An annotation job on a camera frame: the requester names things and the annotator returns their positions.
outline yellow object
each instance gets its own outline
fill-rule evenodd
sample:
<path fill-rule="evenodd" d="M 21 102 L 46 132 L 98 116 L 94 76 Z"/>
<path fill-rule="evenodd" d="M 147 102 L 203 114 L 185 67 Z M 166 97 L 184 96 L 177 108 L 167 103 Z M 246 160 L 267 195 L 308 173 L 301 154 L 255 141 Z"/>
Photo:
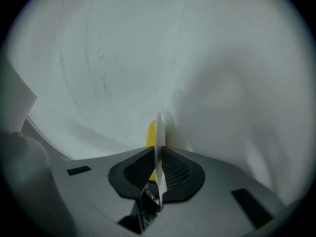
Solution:
<path fill-rule="evenodd" d="M 146 147 L 151 147 L 155 145 L 155 127 L 156 127 L 156 120 L 153 120 L 148 126 Z M 149 180 L 156 181 L 155 171 L 153 171 Z"/>

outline black slot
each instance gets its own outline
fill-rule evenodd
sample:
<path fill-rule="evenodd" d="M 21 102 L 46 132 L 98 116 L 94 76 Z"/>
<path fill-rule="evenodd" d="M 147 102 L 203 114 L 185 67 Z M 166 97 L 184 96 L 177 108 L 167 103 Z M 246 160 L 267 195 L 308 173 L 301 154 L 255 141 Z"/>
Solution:
<path fill-rule="evenodd" d="M 67 172 L 70 176 L 72 175 L 77 175 L 86 171 L 91 170 L 91 168 L 89 168 L 88 166 L 83 166 L 83 167 L 79 167 L 79 168 L 72 168 L 72 169 L 68 169 Z"/>
<path fill-rule="evenodd" d="M 240 189 L 233 191 L 232 194 L 257 229 L 272 220 L 272 216 L 248 190 Z"/>

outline black mesh vent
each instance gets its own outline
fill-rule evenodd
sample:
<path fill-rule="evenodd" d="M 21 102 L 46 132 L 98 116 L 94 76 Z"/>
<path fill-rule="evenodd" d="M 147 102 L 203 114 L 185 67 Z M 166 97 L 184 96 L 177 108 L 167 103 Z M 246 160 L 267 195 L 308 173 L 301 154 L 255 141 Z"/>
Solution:
<path fill-rule="evenodd" d="M 168 190 L 181 186 L 190 176 L 189 168 L 170 154 L 162 154 L 162 169 Z"/>
<path fill-rule="evenodd" d="M 154 152 L 149 152 L 124 170 L 125 178 L 140 189 L 147 184 L 155 168 Z"/>

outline black rectangular slot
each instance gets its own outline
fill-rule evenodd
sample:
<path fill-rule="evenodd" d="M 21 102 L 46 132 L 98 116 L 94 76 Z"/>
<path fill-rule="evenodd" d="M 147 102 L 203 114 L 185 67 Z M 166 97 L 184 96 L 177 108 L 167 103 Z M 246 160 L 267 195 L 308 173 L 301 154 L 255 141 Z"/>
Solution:
<path fill-rule="evenodd" d="M 72 169 L 68 169 L 67 172 L 70 176 L 72 175 L 77 175 L 86 171 L 91 170 L 91 168 L 89 168 L 88 166 L 83 166 L 83 167 L 79 167 L 79 168 L 72 168 Z"/>
<path fill-rule="evenodd" d="M 232 194 L 257 229 L 272 220 L 272 216 L 248 190 L 240 189 L 232 191 Z"/>

